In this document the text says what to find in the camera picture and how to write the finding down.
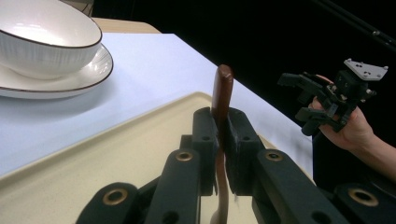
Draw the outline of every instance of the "bowl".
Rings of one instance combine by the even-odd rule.
[[[99,26],[62,1],[0,1],[0,64],[21,75],[73,74],[90,63],[101,40]]]

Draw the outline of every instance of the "saucer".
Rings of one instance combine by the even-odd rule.
[[[73,74],[51,80],[22,76],[0,65],[0,95],[23,99],[56,99],[90,91],[113,70],[113,58],[101,45],[92,61]]]

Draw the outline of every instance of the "white tabletop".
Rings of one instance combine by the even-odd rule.
[[[52,100],[0,96],[0,176],[193,92],[212,94],[217,66],[176,35],[104,33],[102,42],[115,65],[93,90]],[[297,124],[237,80],[230,106],[312,175],[312,141]]]

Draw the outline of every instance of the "beige tray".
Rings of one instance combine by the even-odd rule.
[[[191,134],[193,112],[210,104],[197,92],[3,176],[0,223],[75,223],[100,188],[142,187],[162,173],[181,135]],[[250,197],[230,201],[229,223],[257,222]],[[209,223],[217,204],[217,196],[202,197],[201,223]]]

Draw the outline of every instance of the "brown wooden handle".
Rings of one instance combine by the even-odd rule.
[[[233,71],[229,66],[221,64],[216,72],[211,107],[211,113],[219,131],[219,151],[216,156],[216,178],[218,183],[219,206],[211,219],[212,224],[225,224],[227,223],[228,217],[229,197],[224,160],[224,134],[232,92]]]

